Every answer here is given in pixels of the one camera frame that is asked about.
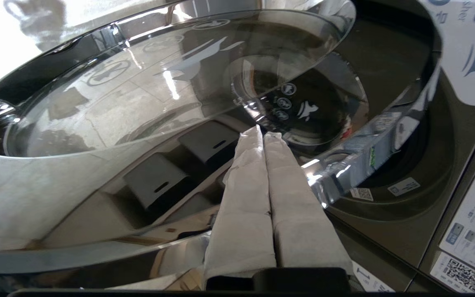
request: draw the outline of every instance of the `washing machine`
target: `washing machine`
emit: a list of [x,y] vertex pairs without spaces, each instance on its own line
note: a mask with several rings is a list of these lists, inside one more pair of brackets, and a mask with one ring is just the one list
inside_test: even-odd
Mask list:
[[0,290],[194,271],[256,124],[292,148],[373,289],[430,282],[441,197],[475,147],[442,46],[413,0],[185,0],[43,53],[0,80]]
[[401,151],[328,213],[425,277],[475,293],[475,2],[423,5],[444,39],[434,100]]

